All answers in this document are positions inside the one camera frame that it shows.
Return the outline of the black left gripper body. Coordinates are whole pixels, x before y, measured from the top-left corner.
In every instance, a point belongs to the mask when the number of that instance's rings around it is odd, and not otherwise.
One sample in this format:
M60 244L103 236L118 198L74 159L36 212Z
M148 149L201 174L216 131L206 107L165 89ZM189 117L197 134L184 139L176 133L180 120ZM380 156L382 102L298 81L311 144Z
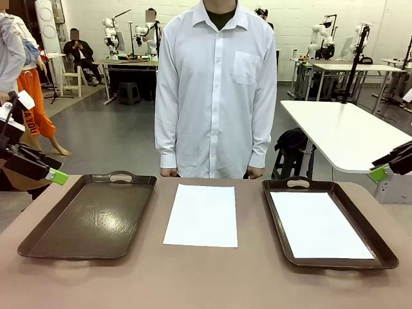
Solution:
M6 168L23 168L24 159L20 154L20 147L23 145L19 142L15 145L8 144L1 148L1 167Z

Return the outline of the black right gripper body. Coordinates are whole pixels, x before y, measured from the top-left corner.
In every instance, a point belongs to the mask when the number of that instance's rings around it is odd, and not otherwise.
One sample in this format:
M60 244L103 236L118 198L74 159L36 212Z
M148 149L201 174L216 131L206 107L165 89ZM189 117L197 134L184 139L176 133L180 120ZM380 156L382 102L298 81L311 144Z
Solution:
M398 146L393 161L393 172L405 175L411 172L411 142Z

